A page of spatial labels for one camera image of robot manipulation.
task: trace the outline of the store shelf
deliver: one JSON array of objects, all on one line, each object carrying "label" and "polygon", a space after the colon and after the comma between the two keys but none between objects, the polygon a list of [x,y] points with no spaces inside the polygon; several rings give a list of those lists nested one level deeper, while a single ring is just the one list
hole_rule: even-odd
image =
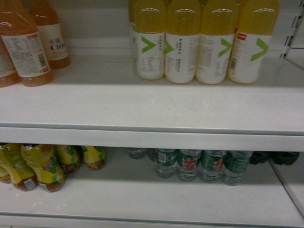
[{"label": "store shelf", "polygon": [[72,56],[40,87],[0,90],[0,142],[288,150],[304,147],[304,72],[268,58],[239,85],[139,78],[129,56]]},{"label": "store shelf", "polygon": [[107,166],[85,165],[58,192],[0,185],[0,224],[54,228],[194,226],[304,227],[304,219],[268,163],[249,165],[240,185],[161,179],[146,156],[107,148]]},{"label": "store shelf", "polygon": [[292,165],[276,165],[272,162],[272,167],[278,175],[280,181],[286,188],[292,201],[298,207],[304,217],[304,153],[300,154],[299,159]]}]

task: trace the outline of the yellow liquid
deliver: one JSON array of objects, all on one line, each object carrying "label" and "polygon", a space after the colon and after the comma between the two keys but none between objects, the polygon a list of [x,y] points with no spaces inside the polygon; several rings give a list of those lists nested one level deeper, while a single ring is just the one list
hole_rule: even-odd
[{"label": "yellow liquid", "polygon": [[209,0],[204,6],[200,32],[210,36],[233,34],[237,10],[234,0]]},{"label": "yellow liquid", "polygon": [[168,8],[167,33],[196,35],[200,32],[200,4],[197,0],[173,0]]}]

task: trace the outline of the orange liquid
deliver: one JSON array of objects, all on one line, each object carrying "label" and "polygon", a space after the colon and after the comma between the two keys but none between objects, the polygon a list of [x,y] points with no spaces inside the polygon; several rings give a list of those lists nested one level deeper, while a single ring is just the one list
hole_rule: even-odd
[{"label": "orange liquid", "polygon": [[[31,0],[31,6],[28,13],[38,26],[59,24],[58,15],[48,0]],[[70,65],[71,61],[66,57],[61,60],[48,60],[48,63],[52,69],[60,69]]]},{"label": "orange liquid", "polygon": [[[0,34],[5,36],[26,35],[37,32],[36,24],[24,10],[20,0],[0,0]],[[53,80],[51,71],[36,77],[22,77],[21,82],[28,87],[41,86]]]}]

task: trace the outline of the green chevron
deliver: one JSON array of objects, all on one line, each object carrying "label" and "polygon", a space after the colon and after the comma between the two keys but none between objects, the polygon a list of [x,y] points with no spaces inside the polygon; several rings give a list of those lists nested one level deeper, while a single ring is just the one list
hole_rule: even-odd
[{"label": "green chevron", "polygon": [[152,43],[151,41],[147,40],[147,39],[146,39],[145,37],[143,37],[143,36],[142,36],[142,42],[144,42],[145,44],[147,44],[147,46],[144,47],[144,48],[142,49],[142,53],[145,53],[145,52],[151,50],[153,47],[156,46],[156,44],[154,44],[154,43]]},{"label": "green chevron", "polygon": [[258,38],[256,41],[257,41],[256,45],[258,45],[260,48],[262,48],[263,51],[261,51],[261,52],[255,54],[255,55],[253,55],[251,57],[251,61],[254,61],[254,60],[257,60],[258,58],[261,58],[268,51],[268,45],[264,41],[262,41],[260,38]]},{"label": "green chevron", "polygon": [[230,51],[230,49],[232,48],[232,44],[230,44],[228,41],[226,41],[225,39],[222,38],[221,42],[222,45],[226,46],[227,48],[225,50],[222,50],[221,52],[219,52],[218,57],[223,56],[224,54],[226,54],[227,52]]}]

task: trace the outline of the juice bottle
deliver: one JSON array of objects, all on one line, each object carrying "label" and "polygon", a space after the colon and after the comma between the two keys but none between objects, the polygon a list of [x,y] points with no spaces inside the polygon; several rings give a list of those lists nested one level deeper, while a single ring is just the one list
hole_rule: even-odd
[{"label": "juice bottle", "polygon": [[53,145],[23,144],[21,154],[36,173],[42,189],[54,192],[63,187],[66,175],[56,160]]},{"label": "juice bottle", "polygon": [[0,35],[25,86],[53,80],[36,24],[20,0],[0,1]]},{"label": "juice bottle", "polygon": [[135,8],[137,72],[148,80],[164,75],[166,6],[163,0],[139,0]]},{"label": "juice bottle", "polygon": [[79,169],[81,159],[78,151],[70,145],[54,145],[59,165],[66,173],[73,173]]},{"label": "juice bottle", "polygon": [[238,31],[228,67],[228,76],[238,83],[253,83],[260,74],[277,15],[277,0],[247,0],[241,7]]},{"label": "juice bottle", "polygon": [[200,33],[198,0],[173,0],[167,13],[166,77],[174,83],[194,78]]},{"label": "juice bottle", "polygon": [[27,165],[18,143],[0,143],[0,165],[7,171],[13,186],[29,191],[38,185],[37,176]]},{"label": "juice bottle", "polygon": [[71,64],[59,18],[48,0],[31,0],[30,16],[37,24],[41,41],[51,69]]},{"label": "juice bottle", "polygon": [[196,78],[206,84],[220,83],[226,76],[237,20],[234,0],[209,0],[200,28]]},{"label": "juice bottle", "polygon": [[20,77],[0,39],[0,87],[10,86],[19,81]]}]

